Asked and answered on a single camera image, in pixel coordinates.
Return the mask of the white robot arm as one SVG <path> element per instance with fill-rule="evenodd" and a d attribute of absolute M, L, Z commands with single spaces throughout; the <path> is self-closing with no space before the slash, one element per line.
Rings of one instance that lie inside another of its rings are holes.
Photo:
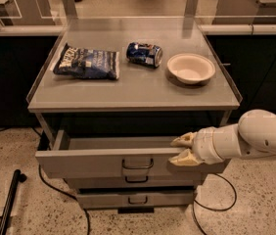
<path fill-rule="evenodd" d="M 276 156 L 276 115 L 265 110 L 251 110 L 235 124 L 188 132 L 175 138 L 171 146 L 185 147 L 179 155 L 168 159 L 177 166 L 214 165 L 233 158 Z"/>

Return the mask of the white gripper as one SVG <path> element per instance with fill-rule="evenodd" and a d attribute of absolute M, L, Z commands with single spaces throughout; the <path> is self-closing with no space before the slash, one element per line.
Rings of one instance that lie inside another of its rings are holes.
<path fill-rule="evenodd" d="M 197 133 L 187 132 L 175 138 L 170 143 L 172 147 L 192 147 L 192 150 L 185 149 L 179 155 L 171 157 L 168 160 L 177 166 L 197 166 L 201 163 L 214 165 L 222 163 L 223 159 L 216 153 L 213 145 L 214 130 L 214 127 L 203 128 Z"/>

